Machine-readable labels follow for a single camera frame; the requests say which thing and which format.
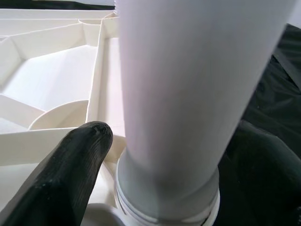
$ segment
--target black fabric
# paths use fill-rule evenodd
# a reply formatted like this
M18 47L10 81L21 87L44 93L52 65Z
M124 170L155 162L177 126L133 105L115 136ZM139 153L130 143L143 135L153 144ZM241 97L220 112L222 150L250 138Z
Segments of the black fabric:
M301 78L301 29L288 25L278 47ZM279 137L301 158L301 92L274 56L243 119Z
M301 160L278 137L242 121L227 148L239 187L261 226L288 225L301 205ZM299 217L291 219L298 225Z
M258 226L240 188L232 161L225 154L219 164L221 203L214 226Z

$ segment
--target white plastic tray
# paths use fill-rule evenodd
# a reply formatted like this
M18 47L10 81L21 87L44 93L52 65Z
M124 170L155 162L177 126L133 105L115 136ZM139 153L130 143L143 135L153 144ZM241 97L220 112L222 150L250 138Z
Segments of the white plastic tray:
M112 11L0 10L0 210L63 136L95 120L114 141L89 203L115 205L126 145L117 23Z

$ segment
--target white tube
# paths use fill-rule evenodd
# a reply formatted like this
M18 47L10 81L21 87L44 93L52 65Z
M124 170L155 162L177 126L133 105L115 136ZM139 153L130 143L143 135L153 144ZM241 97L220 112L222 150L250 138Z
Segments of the white tube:
M139 217L172 224L212 206L217 164L294 3L119 2L127 150L117 188Z

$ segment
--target white cylinder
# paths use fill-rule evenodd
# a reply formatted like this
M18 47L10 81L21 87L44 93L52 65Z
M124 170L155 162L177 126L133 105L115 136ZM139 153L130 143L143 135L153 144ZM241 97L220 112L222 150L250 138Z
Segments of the white cylinder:
M211 206L217 164L294 3L119 2L128 206L171 224Z

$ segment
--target white plastic part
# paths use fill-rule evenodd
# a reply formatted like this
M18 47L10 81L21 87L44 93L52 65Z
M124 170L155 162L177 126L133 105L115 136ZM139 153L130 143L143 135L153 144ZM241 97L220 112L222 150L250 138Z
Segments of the white plastic part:
M132 212L159 225L205 220L217 164L294 3L120 1L127 149L117 189Z
M85 123L88 100L70 102L45 112L29 127L33 129L51 129L78 127Z
M118 172L119 169L119 162L117 164L116 171ZM213 202L210 203L206 209L204 209L201 213L197 215L181 219L178 221L164 221L160 222L157 218L152 218L140 212L137 208L131 205L130 202L127 201L124 194L122 193L122 189L120 188L118 178L118 173L116 174L116 188L115 188L115 203L117 207L123 212L130 216L131 219L135 222L135 226L174 226L174 225L190 225L190 226L212 226L215 222L217 217L219 206L220 206L220 191L218 190Z
M102 19L113 10L0 9L0 19Z
M89 11L81 12L86 18L70 14L74 20L10 12L29 19L0 20L0 210L66 133L92 120L109 123L114 142L89 203L115 206L116 163L126 145L118 19L112 11L105 20Z

